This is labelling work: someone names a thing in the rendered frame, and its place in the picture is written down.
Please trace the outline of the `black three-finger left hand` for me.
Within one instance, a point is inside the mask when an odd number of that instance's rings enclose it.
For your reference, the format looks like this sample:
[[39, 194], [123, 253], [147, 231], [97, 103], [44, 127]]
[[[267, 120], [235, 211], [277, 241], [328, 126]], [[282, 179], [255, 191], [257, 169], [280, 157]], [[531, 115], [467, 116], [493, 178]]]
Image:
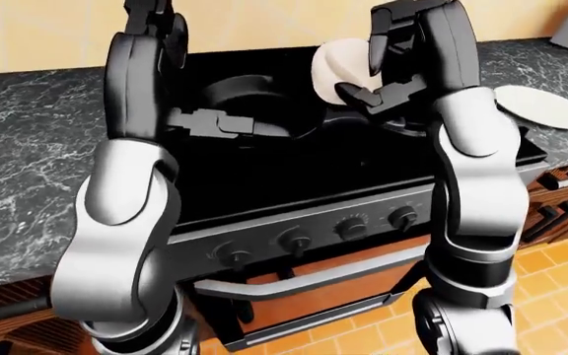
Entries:
[[186, 19], [172, 0], [124, 0], [127, 23], [110, 43], [104, 76], [106, 135], [171, 147], [190, 138], [257, 137], [247, 117], [174, 106], [188, 50]]

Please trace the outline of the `black three-finger right hand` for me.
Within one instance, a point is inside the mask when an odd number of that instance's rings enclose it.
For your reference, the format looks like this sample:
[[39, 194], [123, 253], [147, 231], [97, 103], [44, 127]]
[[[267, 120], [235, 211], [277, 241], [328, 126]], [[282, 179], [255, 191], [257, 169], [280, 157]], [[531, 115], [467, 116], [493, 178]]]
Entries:
[[395, 0], [370, 14], [368, 69], [382, 85], [335, 84], [347, 106], [372, 117], [480, 85], [476, 39], [459, 0]]

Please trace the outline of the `white round plate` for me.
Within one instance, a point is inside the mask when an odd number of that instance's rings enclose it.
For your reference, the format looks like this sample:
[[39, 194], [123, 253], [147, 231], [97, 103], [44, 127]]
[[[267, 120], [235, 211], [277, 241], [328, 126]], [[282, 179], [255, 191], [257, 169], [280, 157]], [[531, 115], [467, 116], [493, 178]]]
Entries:
[[520, 85], [494, 89], [498, 106], [524, 120], [556, 129], [568, 129], [568, 100], [547, 91]]

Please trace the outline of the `black frying pan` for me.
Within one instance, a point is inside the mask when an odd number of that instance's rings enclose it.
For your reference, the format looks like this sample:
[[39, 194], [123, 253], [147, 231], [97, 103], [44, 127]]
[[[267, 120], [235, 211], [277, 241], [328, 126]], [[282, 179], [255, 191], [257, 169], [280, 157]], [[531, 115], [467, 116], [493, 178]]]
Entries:
[[302, 138], [318, 129], [326, 108], [314, 95], [273, 76], [249, 74], [222, 79], [203, 88], [199, 105], [228, 117], [253, 120], [254, 136]]

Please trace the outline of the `black stove knob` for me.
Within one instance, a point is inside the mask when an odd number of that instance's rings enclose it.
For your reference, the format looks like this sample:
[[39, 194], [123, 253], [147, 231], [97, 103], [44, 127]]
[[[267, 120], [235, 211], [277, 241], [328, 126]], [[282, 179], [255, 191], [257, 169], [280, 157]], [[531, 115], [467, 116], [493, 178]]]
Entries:
[[241, 271], [250, 262], [252, 253], [234, 242], [227, 242], [215, 250], [219, 262], [235, 271]]
[[388, 221], [396, 230], [405, 232], [417, 221], [417, 212], [411, 206], [402, 206], [389, 214]]
[[334, 233], [343, 241], [362, 239], [368, 236], [367, 222], [360, 216], [345, 218], [334, 226]]
[[301, 257], [310, 246], [312, 239], [305, 231], [293, 229], [279, 236], [277, 242], [287, 253], [295, 257]]

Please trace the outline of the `black stove with oven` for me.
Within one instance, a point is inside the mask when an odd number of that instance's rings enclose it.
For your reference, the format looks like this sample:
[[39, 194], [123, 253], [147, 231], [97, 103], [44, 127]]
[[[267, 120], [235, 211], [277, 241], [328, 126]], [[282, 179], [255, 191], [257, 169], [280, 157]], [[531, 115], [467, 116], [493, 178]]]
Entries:
[[[280, 265], [287, 259], [306, 264], [390, 245], [430, 245], [432, 196], [440, 165], [432, 127], [439, 120], [434, 104], [441, 97], [372, 117], [350, 106], [326, 103], [316, 94], [311, 76], [318, 48], [187, 56], [177, 98], [184, 114], [219, 111], [199, 105], [202, 89], [249, 74], [273, 76], [303, 88], [326, 108], [322, 125], [302, 138], [190, 138], [168, 147], [179, 162], [177, 188], [183, 203], [169, 246], [179, 263], [177, 278], [188, 295], [200, 280], [248, 275], [259, 265]], [[546, 155], [515, 124], [521, 137], [516, 169], [527, 188], [544, 171]], [[388, 221], [389, 214], [402, 206], [417, 212], [417, 221], [405, 232]], [[364, 218], [368, 236], [343, 241], [334, 226], [352, 216]], [[293, 229], [312, 239], [301, 257], [287, 253], [277, 242]], [[241, 271], [222, 265], [215, 256], [227, 242], [252, 253]], [[427, 280], [424, 255], [411, 272], [417, 282]]]

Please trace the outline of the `brown oven door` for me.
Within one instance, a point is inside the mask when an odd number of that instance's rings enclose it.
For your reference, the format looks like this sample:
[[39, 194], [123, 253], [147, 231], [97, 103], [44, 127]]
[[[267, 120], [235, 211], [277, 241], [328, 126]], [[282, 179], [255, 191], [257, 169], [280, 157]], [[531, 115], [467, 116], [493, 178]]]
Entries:
[[214, 279], [263, 284], [343, 265], [356, 268], [395, 265], [386, 271], [297, 295], [267, 301], [240, 301], [199, 295], [192, 285], [189, 297], [226, 350], [243, 351], [372, 310], [385, 310], [417, 282], [411, 272], [422, 259], [425, 249], [424, 246], [390, 245], [306, 264], [287, 259], [280, 265], [259, 265], [250, 269], [248, 275], [224, 274]]

